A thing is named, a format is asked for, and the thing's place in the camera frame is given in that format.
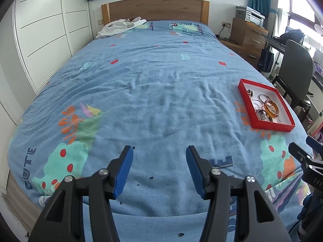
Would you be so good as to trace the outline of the blue gloved hand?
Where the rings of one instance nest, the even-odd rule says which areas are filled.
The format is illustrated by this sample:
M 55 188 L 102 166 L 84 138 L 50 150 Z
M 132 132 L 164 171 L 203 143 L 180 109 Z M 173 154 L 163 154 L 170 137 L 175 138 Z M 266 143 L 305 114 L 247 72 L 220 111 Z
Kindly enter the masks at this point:
M 322 239 L 322 198 L 311 194 L 303 200 L 299 214 L 301 224 L 297 233 L 300 241 L 320 241 Z

